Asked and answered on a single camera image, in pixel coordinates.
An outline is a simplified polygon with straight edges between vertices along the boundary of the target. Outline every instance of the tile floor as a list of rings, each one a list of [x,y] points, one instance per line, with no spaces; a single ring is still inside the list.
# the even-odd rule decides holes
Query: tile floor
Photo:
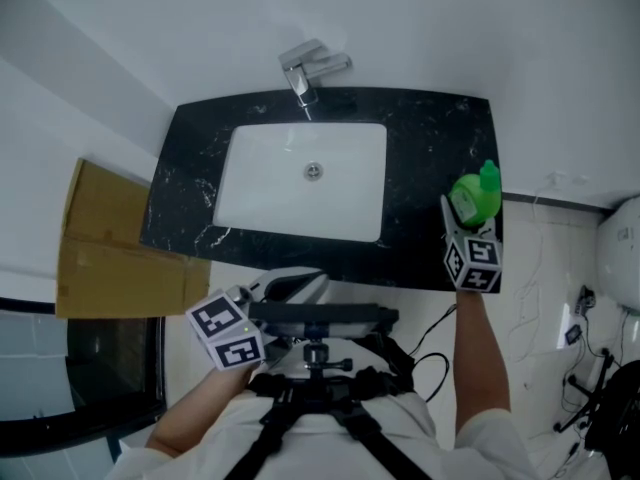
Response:
[[[612,347],[620,358],[622,311],[600,292],[596,272],[597,214],[531,204],[505,202],[505,255],[502,290],[485,297],[489,317],[507,363],[515,424],[538,468],[541,478],[552,476],[579,440],[567,430],[551,431],[554,422],[568,413],[561,408],[561,381],[578,355],[578,345],[564,347],[561,339],[574,321],[569,311],[583,284],[597,293],[590,315],[589,340],[594,350]],[[248,284],[260,271],[213,262],[211,290]],[[454,295],[399,288],[332,282],[333,302],[378,302],[400,311],[394,337],[405,350],[413,348],[424,330],[453,303]],[[420,355],[439,351],[453,354],[455,317],[445,320],[425,340]],[[584,320],[580,320],[584,329]],[[166,372],[169,404],[175,403],[211,368],[204,349],[183,317],[170,317],[166,328]],[[625,362],[640,357],[637,319],[625,325]],[[594,381],[599,362],[587,354],[576,373]],[[444,366],[438,359],[423,361],[415,371],[416,389],[428,397],[440,382]],[[569,393],[570,401],[581,401]],[[429,403],[444,448],[454,442],[455,398],[450,374],[440,393]],[[600,480],[604,461],[581,452],[566,478]]]

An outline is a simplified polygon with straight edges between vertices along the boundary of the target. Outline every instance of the white cylindrical appliance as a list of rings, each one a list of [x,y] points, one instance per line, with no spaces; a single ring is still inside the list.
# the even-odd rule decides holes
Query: white cylindrical appliance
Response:
[[[597,237],[600,287],[613,300],[640,311],[640,197],[630,199],[600,224]]]

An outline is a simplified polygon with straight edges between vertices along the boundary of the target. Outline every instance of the bottle cap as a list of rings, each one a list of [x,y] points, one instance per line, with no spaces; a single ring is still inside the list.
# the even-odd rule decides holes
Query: bottle cap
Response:
[[[493,160],[487,160],[480,169],[480,188],[485,192],[500,190],[500,169]]]

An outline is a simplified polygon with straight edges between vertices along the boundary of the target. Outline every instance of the chrome faucet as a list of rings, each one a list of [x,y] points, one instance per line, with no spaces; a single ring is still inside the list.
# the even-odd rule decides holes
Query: chrome faucet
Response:
[[[318,95],[309,80],[351,66],[351,59],[346,53],[315,59],[321,51],[326,51],[326,47],[317,39],[311,39],[278,57],[284,76],[296,93],[301,107],[318,101]]]

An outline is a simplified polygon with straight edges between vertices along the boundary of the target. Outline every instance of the black marble countertop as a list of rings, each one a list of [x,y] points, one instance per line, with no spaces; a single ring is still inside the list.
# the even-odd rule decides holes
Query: black marble countertop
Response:
[[[489,102],[405,89],[317,91],[320,101],[307,111],[291,90],[178,107],[151,185],[141,243],[260,269],[302,265],[321,268],[335,280],[452,291],[442,261],[439,198],[463,174],[477,173],[486,159],[499,165]],[[387,128],[380,239],[352,242],[214,226],[233,130],[309,120]],[[496,224],[502,240],[502,212]],[[499,290],[498,281],[492,291]]]

